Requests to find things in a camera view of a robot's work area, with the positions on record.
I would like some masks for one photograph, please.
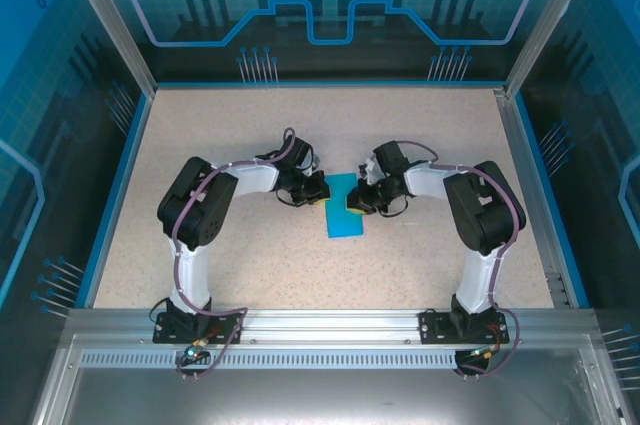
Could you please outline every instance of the cable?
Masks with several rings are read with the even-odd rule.
[[[156,320],[158,320],[158,317],[156,317],[156,319],[154,320],[153,318],[151,318],[151,314],[155,312],[156,308],[158,308],[160,305],[162,305],[163,303],[167,303],[167,300],[169,300],[169,297],[158,300],[158,303],[156,303],[153,307],[151,307],[151,310],[149,310],[149,320],[151,320],[154,325],[156,324]]]
[[[241,307],[241,308],[234,308],[233,310],[227,310],[227,311],[224,311],[224,312],[214,312],[214,311],[210,311],[210,310],[203,310],[201,308],[198,308],[193,303],[191,303],[191,301],[183,293],[182,286],[180,285],[180,255],[182,253],[182,243],[178,240],[178,230],[180,230],[180,226],[182,225],[182,222],[184,221],[184,219],[187,216],[187,214],[189,213],[189,210],[191,210],[191,207],[193,207],[193,204],[197,201],[197,199],[200,196],[200,194],[204,191],[204,189],[207,187],[207,185],[209,185],[211,180],[213,180],[216,177],[216,175],[228,170],[229,168],[233,168],[233,167],[238,167],[238,166],[242,166],[242,165],[254,165],[254,164],[256,164],[256,165],[268,165],[268,164],[271,164],[271,163],[277,162],[278,160],[283,159],[284,157],[286,157],[289,154],[289,152],[293,148],[293,144],[295,142],[296,132],[291,127],[287,127],[285,129],[284,133],[282,134],[282,140],[286,141],[286,139],[289,136],[291,136],[291,141],[289,142],[289,145],[287,146],[287,148],[280,155],[278,155],[276,157],[269,158],[269,159],[266,159],[266,160],[259,160],[259,159],[239,160],[237,162],[232,162],[232,163],[228,163],[226,165],[222,165],[222,166],[212,170],[211,173],[209,173],[209,175],[207,175],[204,178],[204,180],[202,180],[202,183],[200,183],[200,185],[198,185],[198,188],[196,188],[195,192],[191,195],[191,198],[189,199],[187,204],[184,206],[184,208],[180,212],[180,215],[178,215],[178,219],[176,220],[176,223],[173,225],[173,229],[171,231],[171,239],[173,240],[173,245],[175,246],[175,250],[176,250],[176,254],[175,254],[175,257],[174,257],[174,260],[173,260],[173,282],[175,284],[176,291],[178,292],[178,296],[180,297],[180,299],[185,303],[185,305],[187,305],[194,312],[202,314],[202,315],[207,315],[209,317],[228,317],[230,315],[240,314],[240,318],[238,319],[237,323],[233,327],[233,330],[229,334],[229,338],[227,338],[227,341],[225,342],[224,346],[222,347],[222,350],[220,350],[220,353],[218,354],[216,359],[212,361],[211,365],[207,369],[205,369],[202,372],[200,372],[200,374],[194,373],[193,377],[195,379],[198,379],[198,376],[203,377],[203,376],[208,375],[220,363],[220,361],[222,360],[222,357],[224,357],[224,354],[227,352],[229,346],[231,345],[231,342],[236,337],[238,332],[242,329],[242,324],[244,323],[244,319],[246,318],[247,312],[249,311],[249,309],[246,308],[246,307]],[[182,374],[183,377],[184,377],[184,376],[187,376],[187,375],[185,374],[184,369],[182,368],[183,361],[184,361],[184,356],[182,356],[177,361],[177,363],[176,363],[176,371],[178,373]]]
[[[278,201],[280,203],[284,203],[285,205],[289,206],[289,207],[294,207],[294,208],[299,208],[300,205],[302,205],[304,202],[300,202],[300,204],[295,204],[293,202],[287,202],[285,199],[283,199],[280,195],[278,195],[278,192],[280,190],[276,190],[276,198],[278,199]]]
[[[498,312],[506,313],[513,319],[513,322],[515,324],[515,329],[516,329],[516,336],[514,338],[513,347],[511,347],[511,350],[509,350],[504,360],[502,360],[502,362],[500,362],[496,367],[494,367],[490,371],[484,372],[482,374],[483,376],[490,377],[492,375],[495,375],[498,371],[504,368],[504,366],[507,363],[509,363],[509,361],[513,358],[513,354],[518,348],[518,345],[520,344],[520,321],[518,320],[518,317],[516,316],[515,313],[513,313],[508,308],[500,307],[493,298],[493,295],[495,293],[495,288],[496,288],[496,282],[498,281],[498,272],[500,271],[500,266],[502,264],[502,257],[507,252],[509,247],[511,247],[511,245],[513,245],[516,239],[518,238],[518,232],[520,230],[520,219],[518,218],[518,212],[516,210],[515,204],[513,203],[513,200],[511,200],[511,197],[509,197],[507,192],[504,190],[504,188],[500,186],[498,182],[496,182],[493,178],[491,178],[487,173],[483,172],[482,170],[478,170],[475,167],[468,167],[464,165],[435,165],[434,164],[431,166],[431,168],[435,170],[444,170],[444,171],[463,171],[463,172],[473,173],[483,178],[484,181],[487,182],[489,185],[491,185],[495,189],[495,191],[498,192],[498,195],[500,195],[500,197],[504,200],[505,204],[507,205],[507,208],[509,209],[509,212],[511,213],[511,219],[513,220],[513,232],[511,233],[511,237],[500,248],[500,250],[498,250],[495,262],[493,262],[493,270],[491,272],[491,279],[489,281],[488,295],[489,295],[489,303],[494,309],[496,309]]]
[[[396,143],[404,144],[404,145],[413,145],[415,147],[419,147],[426,150],[431,155],[433,155],[433,159],[431,160],[431,163],[435,163],[438,160],[440,160],[440,155],[438,155],[438,152],[436,152],[433,148],[428,147],[427,145],[424,145],[420,142],[414,142],[413,140],[396,140]]]
[[[407,208],[409,208],[409,200],[407,200],[407,197],[405,195],[404,197],[404,208],[402,210],[400,210],[399,212],[395,212],[395,213],[390,213],[390,214],[384,214],[380,211],[380,209],[378,209],[378,213],[380,214],[381,217],[384,218],[395,218],[398,217],[400,215],[402,215],[404,212],[406,212]]]

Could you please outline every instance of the glass panel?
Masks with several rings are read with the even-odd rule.
[[[547,0],[115,1],[160,81],[264,82],[503,80]]]
[[[591,305],[637,308],[638,0],[573,0],[522,89]]]
[[[0,410],[27,423],[140,89],[87,0],[0,9]]]
[[[573,350],[520,351],[479,383],[452,370],[215,373],[182,383],[170,370],[81,370],[64,423],[608,423]]]

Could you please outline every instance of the black mounting bracket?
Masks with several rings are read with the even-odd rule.
[[[211,300],[203,309],[211,310]],[[209,344],[223,345],[241,317],[240,313],[227,317],[186,313],[175,307],[171,300],[167,300],[167,311],[159,313],[156,318],[152,341],[186,345],[215,332],[209,338]],[[231,343],[240,343],[241,334],[242,330],[236,333]]]
[[[418,314],[420,342],[423,345],[492,345],[496,336],[489,330],[489,325],[496,325],[500,330],[500,343],[509,343],[509,330],[504,314],[490,309],[491,313],[478,314],[473,328],[461,334],[452,321],[452,312],[436,312],[427,309]]]

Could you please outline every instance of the wall graphic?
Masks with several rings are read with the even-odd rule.
[[[442,46],[483,47],[465,80],[500,80],[547,0],[115,1],[161,81],[241,81],[246,43],[277,50],[283,80],[425,80]]]
[[[87,0],[0,9],[0,414],[28,423],[140,89]],[[44,271],[58,256],[76,269]]]

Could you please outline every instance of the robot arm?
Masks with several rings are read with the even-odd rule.
[[[524,211],[494,162],[476,165],[493,178],[514,203],[520,230]],[[496,255],[513,232],[511,213],[500,194],[480,177],[437,168],[430,161],[410,163],[392,141],[374,150],[360,167],[358,186],[347,197],[347,209],[370,215],[388,213],[397,198],[429,196],[447,199],[460,239],[467,247],[462,281],[452,298],[451,325],[464,337],[486,328],[485,317],[494,312],[489,291]]]
[[[210,307],[211,296],[207,286],[209,247],[222,228],[233,198],[249,193],[277,193],[283,190],[291,197],[291,201],[287,203],[295,207],[329,198],[329,186],[324,180],[324,172],[318,170],[319,160],[312,147],[299,138],[295,138],[291,150],[281,160],[272,164],[258,163],[258,160],[285,151],[289,140],[291,137],[287,138],[280,151],[257,156],[254,164],[236,166],[218,174],[189,210],[178,230],[178,239],[185,245],[181,247],[180,284],[182,292],[191,303],[203,309]],[[171,233],[179,214],[204,177],[219,166],[220,164],[212,165],[198,157],[189,159],[160,203],[158,218],[162,221],[164,233],[169,237],[174,255]],[[193,310],[180,298],[175,286],[167,309],[174,310],[177,315],[180,312],[193,314]]]

